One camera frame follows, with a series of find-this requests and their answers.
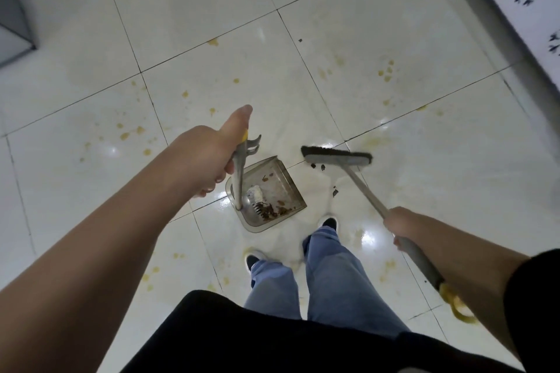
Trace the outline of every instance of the pant leg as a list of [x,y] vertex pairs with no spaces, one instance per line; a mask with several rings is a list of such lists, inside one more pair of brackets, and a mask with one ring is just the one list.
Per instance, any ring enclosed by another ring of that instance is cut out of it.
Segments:
[[298,285],[292,269],[282,263],[257,261],[251,269],[253,290],[245,308],[261,314],[301,320]]
[[308,320],[392,338],[409,331],[333,228],[320,227],[303,245],[310,293]]

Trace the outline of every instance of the person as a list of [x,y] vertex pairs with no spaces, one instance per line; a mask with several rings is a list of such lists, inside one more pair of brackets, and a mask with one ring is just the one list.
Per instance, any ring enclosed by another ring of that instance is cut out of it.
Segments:
[[[0,292],[0,372],[94,372],[111,344],[158,235],[195,195],[232,173],[252,108],[220,130],[194,127]],[[527,371],[554,369],[560,316],[545,304],[559,251],[532,258],[398,207],[385,226],[416,242],[480,322]],[[245,307],[192,291],[124,368],[186,371],[344,366],[383,371],[517,371],[412,333],[340,244],[335,217],[302,243],[310,289],[301,320],[289,268],[253,251]]]

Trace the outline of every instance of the person's left arm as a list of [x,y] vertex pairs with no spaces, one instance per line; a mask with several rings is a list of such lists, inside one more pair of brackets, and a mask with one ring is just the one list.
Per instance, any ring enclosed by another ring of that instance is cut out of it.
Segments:
[[159,234],[232,173],[252,108],[168,148],[0,292],[0,372],[95,372]]

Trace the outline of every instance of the person's right arm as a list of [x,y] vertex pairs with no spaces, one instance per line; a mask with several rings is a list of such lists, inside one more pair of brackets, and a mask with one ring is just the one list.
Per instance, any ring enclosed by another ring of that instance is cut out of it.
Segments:
[[508,281],[529,257],[406,208],[389,210],[385,226],[415,242],[477,319],[517,358],[504,310]]

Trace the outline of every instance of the black sleeve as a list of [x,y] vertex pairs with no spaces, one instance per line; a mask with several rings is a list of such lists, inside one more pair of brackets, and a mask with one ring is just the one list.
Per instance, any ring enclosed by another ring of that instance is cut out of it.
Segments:
[[517,353],[528,372],[557,365],[560,311],[560,249],[539,254],[511,276],[503,297],[506,321]]

